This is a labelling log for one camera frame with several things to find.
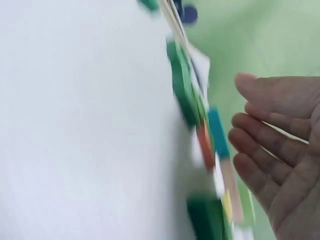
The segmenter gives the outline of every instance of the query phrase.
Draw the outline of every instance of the finger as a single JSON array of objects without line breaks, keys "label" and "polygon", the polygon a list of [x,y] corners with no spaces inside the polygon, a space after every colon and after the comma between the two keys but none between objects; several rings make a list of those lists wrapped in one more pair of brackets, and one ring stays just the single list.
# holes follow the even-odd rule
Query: finger
[{"label": "finger", "polygon": [[244,130],[240,128],[231,129],[229,140],[240,153],[250,157],[279,186],[286,181],[291,173],[292,168],[290,166],[270,155]]},{"label": "finger", "polygon": [[320,77],[255,77],[239,73],[238,91],[250,103],[272,113],[310,119],[320,102]]},{"label": "finger", "polygon": [[309,140],[311,132],[310,119],[293,118],[275,112],[263,111],[249,102],[246,103],[244,110],[250,116],[280,128],[288,134],[306,141]]},{"label": "finger", "polygon": [[271,203],[280,187],[272,181],[257,164],[244,153],[238,153],[234,159],[234,167],[240,178],[254,194],[264,211],[268,214]]},{"label": "finger", "polygon": [[232,118],[232,125],[245,130],[258,144],[291,167],[300,161],[307,148],[305,143],[291,139],[244,113],[236,114]]}]

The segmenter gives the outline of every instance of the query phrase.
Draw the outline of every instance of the craft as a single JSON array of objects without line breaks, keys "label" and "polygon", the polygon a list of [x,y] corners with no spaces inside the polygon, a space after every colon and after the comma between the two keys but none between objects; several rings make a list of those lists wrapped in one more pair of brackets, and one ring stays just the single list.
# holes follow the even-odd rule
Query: craft
[{"label": "craft", "polygon": [[213,180],[213,175],[220,172],[223,178],[222,199],[212,194],[210,189],[194,193],[187,199],[195,235],[199,240],[233,239],[233,225],[240,225],[245,220],[247,224],[253,224],[253,210],[249,210],[252,205],[248,204],[248,189],[242,188],[246,201],[245,204],[242,202],[218,109],[208,104],[209,75],[199,71],[197,50],[189,43],[182,25],[195,24],[198,12],[191,4],[183,5],[181,0],[158,0],[158,7],[155,7],[154,0],[141,2],[150,11],[161,10],[170,24],[173,37],[167,40],[166,51],[172,69],[173,94],[186,126],[190,130],[196,129],[190,134],[196,133],[207,174],[212,175]]}]

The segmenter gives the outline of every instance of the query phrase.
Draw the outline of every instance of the fingernail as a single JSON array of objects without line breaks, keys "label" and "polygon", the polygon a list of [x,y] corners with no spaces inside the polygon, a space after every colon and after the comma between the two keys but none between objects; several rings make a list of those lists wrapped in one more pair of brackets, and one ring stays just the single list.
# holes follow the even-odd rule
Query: fingernail
[{"label": "fingernail", "polygon": [[251,82],[256,80],[258,77],[255,75],[252,75],[250,73],[245,73],[245,72],[239,72],[236,77],[235,80],[238,82]]}]

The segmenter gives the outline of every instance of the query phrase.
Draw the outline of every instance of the white surface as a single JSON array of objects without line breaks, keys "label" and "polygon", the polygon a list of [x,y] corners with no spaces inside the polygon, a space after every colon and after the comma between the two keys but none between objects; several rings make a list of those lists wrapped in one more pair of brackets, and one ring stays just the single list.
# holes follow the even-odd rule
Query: white surface
[{"label": "white surface", "polygon": [[194,238],[167,33],[133,0],[0,1],[1,240]]}]

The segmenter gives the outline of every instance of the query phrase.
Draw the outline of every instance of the navy blue piece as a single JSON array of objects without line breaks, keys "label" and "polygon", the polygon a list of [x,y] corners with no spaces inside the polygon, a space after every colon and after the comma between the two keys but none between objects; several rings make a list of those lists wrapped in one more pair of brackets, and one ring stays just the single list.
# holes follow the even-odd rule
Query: navy blue piece
[{"label": "navy blue piece", "polygon": [[195,6],[188,4],[182,5],[182,0],[173,0],[174,5],[177,9],[181,22],[183,24],[194,24],[198,19],[198,11]]},{"label": "navy blue piece", "polygon": [[182,0],[173,0],[176,10],[180,16],[180,19],[184,15],[184,8],[182,7]]},{"label": "navy blue piece", "polygon": [[184,15],[182,22],[184,24],[194,24],[198,19],[197,9],[192,5],[186,5],[184,7]]}]

